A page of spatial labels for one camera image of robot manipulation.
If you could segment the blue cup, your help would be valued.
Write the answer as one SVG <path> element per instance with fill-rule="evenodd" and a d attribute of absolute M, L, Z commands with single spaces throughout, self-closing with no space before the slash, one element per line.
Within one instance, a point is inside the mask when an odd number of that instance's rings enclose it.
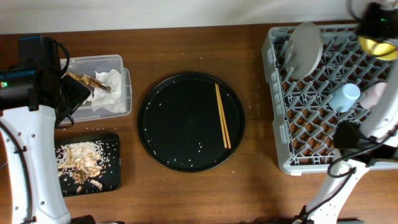
<path fill-rule="evenodd" d="M 329 101 L 331 109 L 339 112 L 347 112 L 360 97 L 361 90 L 352 83 L 344 84 L 332 93 L 332 99 Z"/>

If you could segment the white tissue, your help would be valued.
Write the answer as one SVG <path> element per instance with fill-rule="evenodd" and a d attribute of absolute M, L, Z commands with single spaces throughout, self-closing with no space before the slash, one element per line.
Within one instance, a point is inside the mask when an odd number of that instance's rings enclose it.
<path fill-rule="evenodd" d="M 104 108 L 112 113 L 122 113 L 126 111 L 122 98 L 122 75 L 115 69 L 110 72 L 96 72 L 96 79 L 102 84 L 111 87 L 111 92 L 95 88 L 94 92 L 87 98 L 86 103 L 90 102 L 93 110 Z"/>

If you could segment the pink cup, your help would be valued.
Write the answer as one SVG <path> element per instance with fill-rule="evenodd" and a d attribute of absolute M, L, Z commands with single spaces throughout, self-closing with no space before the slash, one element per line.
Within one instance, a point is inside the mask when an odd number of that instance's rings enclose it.
<path fill-rule="evenodd" d="M 359 105 L 364 109 L 372 111 L 381 99 L 381 96 L 384 93 L 386 87 L 386 82 L 379 82 L 374 84 L 364 92 L 365 97 L 359 102 Z"/>

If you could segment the small bottle with white cap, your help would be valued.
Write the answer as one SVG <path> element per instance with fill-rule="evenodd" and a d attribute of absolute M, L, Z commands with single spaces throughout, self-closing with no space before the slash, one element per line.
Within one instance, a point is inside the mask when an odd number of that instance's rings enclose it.
<path fill-rule="evenodd" d="M 110 86 L 106 86 L 104 84 L 102 84 L 99 80 L 91 78 L 87 75 L 75 75 L 74 73 L 71 72 L 65 72 L 66 75 L 69 75 L 70 77 L 72 77 L 73 79 L 75 79 L 76 81 L 82 82 L 86 85 L 89 86 L 93 86 L 95 88 L 99 88 L 103 91 L 107 91 L 107 92 L 111 92 L 111 87 Z"/>

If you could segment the yellow bowl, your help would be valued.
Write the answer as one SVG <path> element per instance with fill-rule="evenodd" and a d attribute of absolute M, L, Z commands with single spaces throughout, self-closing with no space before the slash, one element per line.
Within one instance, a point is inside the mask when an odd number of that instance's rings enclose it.
<path fill-rule="evenodd" d="M 367 39 L 364 37 L 358 37 L 361 48 L 373 57 L 379 60 L 396 60 L 397 59 L 397 47 L 388 44 L 386 42 L 376 42 L 375 40 Z"/>

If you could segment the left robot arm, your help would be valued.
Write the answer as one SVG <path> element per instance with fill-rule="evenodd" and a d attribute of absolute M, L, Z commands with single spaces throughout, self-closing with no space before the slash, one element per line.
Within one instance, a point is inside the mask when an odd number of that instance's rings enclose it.
<path fill-rule="evenodd" d="M 66 74 L 59 52 L 42 35 L 21 37 L 19 63 L 1 72 L 1 137 L 12 188 L 13 223 L 70 223 L 55 155 L 55 129 L 89 97 Z"/>

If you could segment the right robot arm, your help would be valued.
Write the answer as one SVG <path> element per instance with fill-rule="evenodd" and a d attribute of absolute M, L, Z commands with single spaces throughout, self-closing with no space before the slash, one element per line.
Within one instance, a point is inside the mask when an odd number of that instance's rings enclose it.
<path fill-rule="evenodd" d="M 356 35 L 376 45 L 392 45 L 397 51 L 395 4 L 372 2 L 356 18 Z M 397 159 L 397 68 L 391 69 L 387 85 L 371 114 L 360 124 L 341 122 L 334 145 L 345 153 L 331 162 L 317 196 L 302 207 L 292 223 L 337 223 L 343 205 L 360 179 L 380 159 Z"/>

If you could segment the grey plate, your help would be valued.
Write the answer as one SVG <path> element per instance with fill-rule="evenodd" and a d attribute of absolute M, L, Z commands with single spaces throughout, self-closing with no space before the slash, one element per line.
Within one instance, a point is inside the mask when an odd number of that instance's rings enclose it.
<path fill-rule="evenodd" d="M 323 53 L 323 36 L 311 22 L 303 22 L 291 34 L 285 51 L 285 68 L 296 80 L 309 76 Z"/>

